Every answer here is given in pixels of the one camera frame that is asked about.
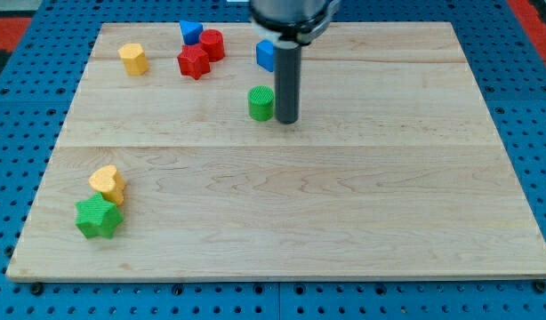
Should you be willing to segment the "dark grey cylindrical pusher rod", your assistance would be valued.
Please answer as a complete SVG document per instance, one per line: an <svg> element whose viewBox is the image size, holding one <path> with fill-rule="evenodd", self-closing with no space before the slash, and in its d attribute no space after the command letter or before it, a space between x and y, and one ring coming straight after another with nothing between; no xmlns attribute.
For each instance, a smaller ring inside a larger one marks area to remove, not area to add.
<svg viewBox="0 0 546 320"><path fill-rule="evenodd" d="M299 119L301 86L301 47L278 47L274 58L275 118L281 124Z"/></svg>

